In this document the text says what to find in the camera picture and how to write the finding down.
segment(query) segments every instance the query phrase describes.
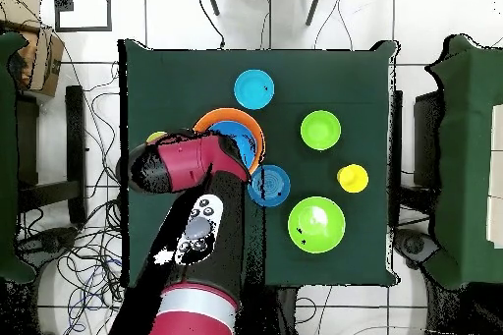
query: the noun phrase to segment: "orange bowl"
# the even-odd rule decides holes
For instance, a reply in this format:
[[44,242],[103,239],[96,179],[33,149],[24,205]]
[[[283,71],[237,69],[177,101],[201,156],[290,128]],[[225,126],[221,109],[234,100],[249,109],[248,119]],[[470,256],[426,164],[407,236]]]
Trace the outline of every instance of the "orange bowl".
[[193,129],[195,132],[202,133],[208,130],[213,124],[220,121],[236,121],[241,123],[250,130],[251,134],[255,138],[255,158],[249,168],[250,174],[252,174],[262,161],[265,153],[265,138],[258,122],[254,117],[250,116],[246,112],[237,110],[236,108],[217,108],[216,110],[210,111],[202,116],[200,120],[197,121]]

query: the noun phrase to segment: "lime green bowl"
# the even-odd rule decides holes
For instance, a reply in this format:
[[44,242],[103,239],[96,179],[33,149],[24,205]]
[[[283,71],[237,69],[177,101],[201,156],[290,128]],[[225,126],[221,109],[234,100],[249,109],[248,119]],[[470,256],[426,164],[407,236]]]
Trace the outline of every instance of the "lime green bowl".
[[328,111],[313,111],[301,124],[301,137],[305,144],[315,150],[326,150],[341,136],[341,123]]
[[288,217],[288,233],[294,244],[311,253],[326,252],[344,237],[346,219],[337,203],[311,196],[294,206]]

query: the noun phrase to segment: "floor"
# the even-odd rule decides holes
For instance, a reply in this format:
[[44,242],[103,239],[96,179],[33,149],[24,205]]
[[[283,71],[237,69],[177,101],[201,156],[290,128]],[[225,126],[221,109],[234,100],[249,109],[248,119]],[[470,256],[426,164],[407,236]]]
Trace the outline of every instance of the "floor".
[[[271,0],[269,43],[269,21],[264,22],[268,13],[266,0],[216,1],[221,12],[219,17],[213,15],[209,0],[202,0],[202,4],[224,35],[225,48],[257,49],[262,42],[263,48],[311,49],[330,14],[319,34],[316,48],[350,48],[341,16],[355,50],[367,50],[379,40],[398,40],[401,49],[396,59],[396,85],[404,92],[402,168],[405,172],[414,170],[413,101],[417,95],[436,89],[433,77],[424,70],[424,66],[438,58],[443,39],[449,34],[463,32],[477,43],[491,46],[503,35],[502,0],[340,0],[340,15],[338,11],[332,12],[336,0],[319,0],[310,27],[305,25],[305,21],[311,0]],[[62,14],[62,27],[106,25],[104,2],[75,0],[74,14]],[[117,39],[131,38],[150,48],[163,49],[217,48],[220,43],[220,37],[197,0],[111,0],[111,15],[111,31],[60,33],[74,66],[69,55],[65,54],[57,95],[41,107],[39,147],[43,149],[38,153],[40,183],[64,178],[66,174],[65,162],[61,160],[67,155],[64,90],[68,84],[76,83],[76,73],[85,89],[108,84],[88,92],[87,99],[90,102],[101,94],[93,106],[96,113],[111,125],[109,128],[97,121],[104,145],[111,144],[107,162],[112,168],[115,166],[119,156],[119,97],[115,94],[118,84],[117,80],[113,80],[117,69],[113,63],[118,59]],[[43,23],[54,26],[53,0],[42,0],[41,18]],[[86,126],[97,137],[89,110],[86,112]],[[116,134],[113,142],[112,130]],[[87,191],[88,195],[93,195],[89,199],[89,210],[93,210],[107,197],[116,196],[118,189],[106,175],[99,176],[102,171],[101,153],[96,142],[88,138],[87,147]],[[408,174],[404,174],[402,179],[403,182],[412,181]],[[33,228],[40,230],[68,223],[64,202],[43,209],[43,219]],[[38,213],[32,211],[27,216],[27,222],[37,216]],[[407,210],[401,214],[403,222],[417,217],[420,215]],[[105,214],[101,210],[88,226],[103,226],[104,219]],[[419,227],[421,225],[425,227],[427,222],[419,224]],[[87,229],[88,233],[95,231],[94,228]],[[109,249],[120,256],[120,241],[113,239],[110,246]],[[75,316],[83,304],[82,298],[79,302],[80,291],[72,284],[80,286],[73,267],[83,271],[81,280],[84,282],[92,277],[93,270],[86,269],[88,263],[83,259],[76,259],[75,263],[60,260],[59,270],[56,264],[51,263],[42,274],[39,316],[44,330],[62,335],[72,324],[69,313]],[[116,264],[118,272],[120,261]],[[422,335],[426,319],[426,292],[422,276],[410,270],[395,253],[392,254],[392,268],[399,282],[390,288],[301,288],[296,314],[299,334]],[[91,302],[90,309],[80,318],[82,326],[75,326],[69,335],[106,335],[120,303],[105,307],[98,297],[91,297],[91,300],[96,300],[96,303]]]

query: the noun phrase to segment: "light blue bowl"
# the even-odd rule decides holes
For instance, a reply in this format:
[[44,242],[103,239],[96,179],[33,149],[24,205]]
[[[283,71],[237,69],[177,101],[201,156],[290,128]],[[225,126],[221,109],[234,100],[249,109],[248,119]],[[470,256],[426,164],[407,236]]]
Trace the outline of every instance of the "light blue bowl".
[[244,71],[236,79],[234,95],[238,102],[249,110],[265,107],[274,95],[274,82],[258,69]]
[[232,138],[238,144],[241,160],[250,169],[255,159],[256,141],[248,127],[237,121],[219,121],[213,124],[209,130],[220,132],[222,135]]

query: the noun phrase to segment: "cardboard box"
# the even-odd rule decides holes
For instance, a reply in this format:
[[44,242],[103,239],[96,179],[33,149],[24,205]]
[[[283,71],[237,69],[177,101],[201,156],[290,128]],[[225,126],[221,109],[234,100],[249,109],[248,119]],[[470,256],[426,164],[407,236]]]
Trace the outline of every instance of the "cardboard box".
[[0,0],[0,4],[0,21],[28,41],[19,51],[27,64],[22,73],[22,87],[53,97],[65,44],[52,28],[39,21],[40,0]]
[[40,28],[40,3],[41,0],[0,0],[0,20],[17,27]]

